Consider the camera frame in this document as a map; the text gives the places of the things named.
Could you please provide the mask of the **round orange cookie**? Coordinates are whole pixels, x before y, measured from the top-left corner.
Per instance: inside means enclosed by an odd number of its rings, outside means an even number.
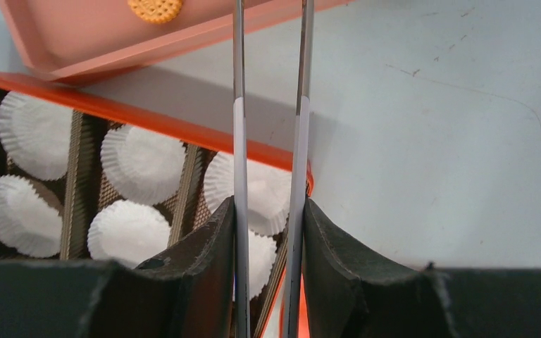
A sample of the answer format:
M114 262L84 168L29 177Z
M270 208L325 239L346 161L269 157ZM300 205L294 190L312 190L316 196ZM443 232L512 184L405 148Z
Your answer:
M152 24L163 24L176 18L183 3L183 0L128 0L132 12Z

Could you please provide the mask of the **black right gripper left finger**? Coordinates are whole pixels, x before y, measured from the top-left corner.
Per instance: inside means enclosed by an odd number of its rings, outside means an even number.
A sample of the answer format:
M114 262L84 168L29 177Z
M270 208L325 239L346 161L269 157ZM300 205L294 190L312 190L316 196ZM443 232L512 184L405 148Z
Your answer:
M138 266L164 284L163 337L227 337L234 285L235 200L207 222Z

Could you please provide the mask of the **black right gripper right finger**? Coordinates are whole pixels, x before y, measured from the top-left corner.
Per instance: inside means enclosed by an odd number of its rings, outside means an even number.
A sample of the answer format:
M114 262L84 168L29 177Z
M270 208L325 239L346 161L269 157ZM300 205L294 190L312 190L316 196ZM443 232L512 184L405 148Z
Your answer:
M370 249L307 199L304 291L311 337L438 337L422 275Z

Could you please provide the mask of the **metal serving tongs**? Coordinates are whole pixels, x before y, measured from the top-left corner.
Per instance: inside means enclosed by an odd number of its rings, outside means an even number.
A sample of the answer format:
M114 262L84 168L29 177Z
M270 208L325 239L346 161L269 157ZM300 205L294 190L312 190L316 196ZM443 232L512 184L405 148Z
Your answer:
M313 46L314 1L303 1L301 17L301 41L297 107L295 112L295 138L292 159L292 177L272 175L266 186L257 184L261 193L255 205L267 211L270 197L289 196L287 221L287 261L285 266L284 310L282 336L297 337L299 334L299 301L301 291L301 265L304 228L304 204L306 201L311 54ZM236 337L250 337L249 306L249 238L248 238L248 179L247 138L244 82L244 3L236 1L232 16L233 43L233 154L234 154L234 205L235 205L235 301L237 311Z

